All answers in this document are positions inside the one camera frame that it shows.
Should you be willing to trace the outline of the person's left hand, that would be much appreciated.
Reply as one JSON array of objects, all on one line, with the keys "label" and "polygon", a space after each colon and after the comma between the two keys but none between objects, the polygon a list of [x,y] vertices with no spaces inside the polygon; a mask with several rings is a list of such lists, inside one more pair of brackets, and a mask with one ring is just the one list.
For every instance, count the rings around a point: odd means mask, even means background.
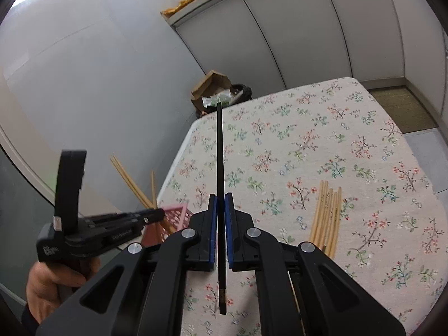
[{"label": "person's left hand", "polygon": [[59,286],[79,288],[100,269],[99,258],[90,261],[90,274],[81,275],[65,265],[47,265],[45,262],[35,262],[30,269],[26,296],[31,316],[40,324],[62,301]]}]

